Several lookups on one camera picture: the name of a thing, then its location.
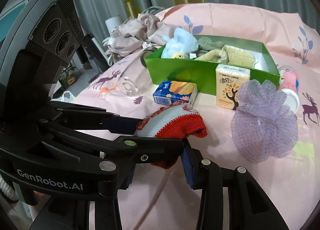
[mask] crumpled beige cloth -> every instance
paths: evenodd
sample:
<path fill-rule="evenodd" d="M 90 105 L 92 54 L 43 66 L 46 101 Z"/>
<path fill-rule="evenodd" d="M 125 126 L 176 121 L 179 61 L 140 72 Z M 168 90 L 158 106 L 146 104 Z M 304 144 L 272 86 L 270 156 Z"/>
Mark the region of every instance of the crumpled beige cloth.
<path fill-rule="evenodd" d="M 163 36 L 173 38 L 175 26 L 166 25 L 151 14 L 139 14 L 137 19 L 129 19 L 125 24 L 118 26 L 108 41 L 106 54 L 118 54 L 126 57 L 142 49 L 142 43 L 149 41 L 155 45 L 164 45 Z"/>

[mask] red and white knitted item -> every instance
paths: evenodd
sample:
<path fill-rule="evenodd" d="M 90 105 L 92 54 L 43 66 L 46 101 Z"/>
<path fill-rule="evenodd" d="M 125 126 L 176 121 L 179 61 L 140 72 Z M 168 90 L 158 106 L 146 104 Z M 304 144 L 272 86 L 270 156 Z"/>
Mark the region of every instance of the red and white knitted item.
<path fill-rule="evenodd" d="M 175 102 L 167 107 L 147 116 L 138 123 L 136 136 L 158 137 L 158 138 L 179 138 L 184 139 L 188 135 L 195 135 L 199 138 L 207 135 L 207 129 L 199 112 L 190 104 Z M 175 161 L 165 161 L 153 164 L 164 169 L 169 169 Z"/>

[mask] white cap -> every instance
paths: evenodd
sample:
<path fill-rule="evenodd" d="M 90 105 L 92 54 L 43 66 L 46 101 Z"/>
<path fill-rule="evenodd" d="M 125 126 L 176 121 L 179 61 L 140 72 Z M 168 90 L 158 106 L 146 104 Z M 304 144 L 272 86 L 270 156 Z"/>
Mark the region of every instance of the white cap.
<path fill-rule="evenodd" d="M 290 110 L 292 110 L 294 113 L 297 113 L 300 106 L 298 95 L 291 89 L 284 88 L 281 90 L 287 94 L 287 99 L 284 101 L 284 105 L 288 105 Z"/>

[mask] pink toy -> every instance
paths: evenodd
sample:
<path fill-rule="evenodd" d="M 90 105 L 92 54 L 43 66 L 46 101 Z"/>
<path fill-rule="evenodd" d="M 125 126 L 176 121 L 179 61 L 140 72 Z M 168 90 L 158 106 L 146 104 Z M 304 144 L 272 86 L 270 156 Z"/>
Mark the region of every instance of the pink toy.
<path fill-rule="evenodd" d="M 282 66 L 279 68 L 279 74 L 280 85 L 278 89 L 280 90 L 287 88 L 293 90 L 295 93 L 298 93 L 299 79 L 297 73 L 294 72 L 290 67 Z"/>

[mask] green box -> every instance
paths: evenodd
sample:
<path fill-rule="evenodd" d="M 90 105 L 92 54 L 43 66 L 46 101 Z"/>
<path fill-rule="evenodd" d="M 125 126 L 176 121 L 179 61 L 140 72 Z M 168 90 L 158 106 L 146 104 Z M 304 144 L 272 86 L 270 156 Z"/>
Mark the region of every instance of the green box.
<path fill-rule="evenodd" d="M 261 42 L 239 39 L 225 36 L 195 35 L 209 37 L 212 42 L 222 41 L 225 45 L 242 48 L 256 52 L 264 59 L 264 66 L 268 71 L 250 68 L 250 79 L 256 79 L 260 83 L 270 80 L 279 86 L 279 71 L 270 53 Z M 161 59 L 164 46 L 145 58 L 153 84 L 159 85 L 164 80 L 193 82 L 198 86 L 198 92 L 216 95 L 216 72 L 219 62 L 184 60 L 184 59 Z"/>

